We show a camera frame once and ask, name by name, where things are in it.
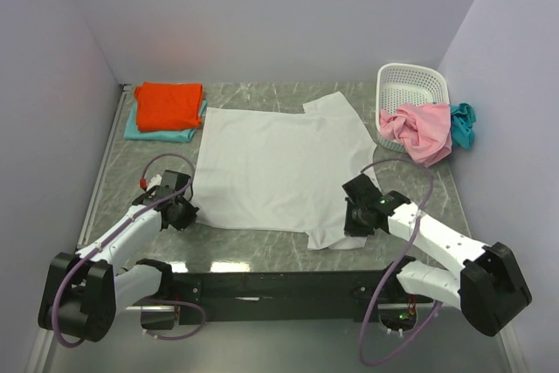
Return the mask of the white t shirt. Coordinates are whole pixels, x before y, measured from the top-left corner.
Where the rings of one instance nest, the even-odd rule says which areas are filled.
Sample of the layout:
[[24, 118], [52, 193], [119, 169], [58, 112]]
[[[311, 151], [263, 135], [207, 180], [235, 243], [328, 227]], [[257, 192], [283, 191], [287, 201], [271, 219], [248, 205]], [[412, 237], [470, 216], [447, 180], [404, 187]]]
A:
[[344, 233], [342, 186], [372, 162], [376, 144], [342, 93], [303, 107], [207, 109], [193, 186], [199, 223], [305, 233], [310, 250], [364, 247]]

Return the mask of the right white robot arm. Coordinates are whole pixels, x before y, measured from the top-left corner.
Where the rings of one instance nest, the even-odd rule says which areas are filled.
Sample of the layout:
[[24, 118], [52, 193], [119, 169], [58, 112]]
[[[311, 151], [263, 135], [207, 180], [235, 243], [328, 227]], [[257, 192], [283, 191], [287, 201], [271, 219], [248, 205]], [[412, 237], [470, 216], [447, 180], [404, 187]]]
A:
[[486, 336], [497, 335], [532, 303], [516, 257], [506, 245], [486, 245], [456, 232], [401, 193], [382, 194], [365, 174], [342, 187], [347, 235], [364, 237], [382, 230], [438, 262], [428, 266], [402, 253], [384, 270], [373, 300], [382, 291], [395, 302], [424, 296], [457, 308]]

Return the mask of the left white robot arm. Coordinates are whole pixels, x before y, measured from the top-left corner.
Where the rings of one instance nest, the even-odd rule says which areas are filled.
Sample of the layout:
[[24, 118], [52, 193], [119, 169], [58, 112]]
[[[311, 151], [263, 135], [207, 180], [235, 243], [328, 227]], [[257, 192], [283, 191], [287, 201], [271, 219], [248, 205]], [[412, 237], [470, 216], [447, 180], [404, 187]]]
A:
[[153, 183], [141, 181], [142, 193], [121, 220], [92, 244], [74, 254], [57, 254], [48, 269], [38, 310], [38, 325], [60, 339], [74, 337], [73, 346], [100, 341], [114, 318], [144, 299], [156, 305], [174, 296], [172, 267], [140, 259], [125, 269], [129, 258], [161, 231], [182, 231], [197, 217], [185, 192], [189, 175], [166, 170]]

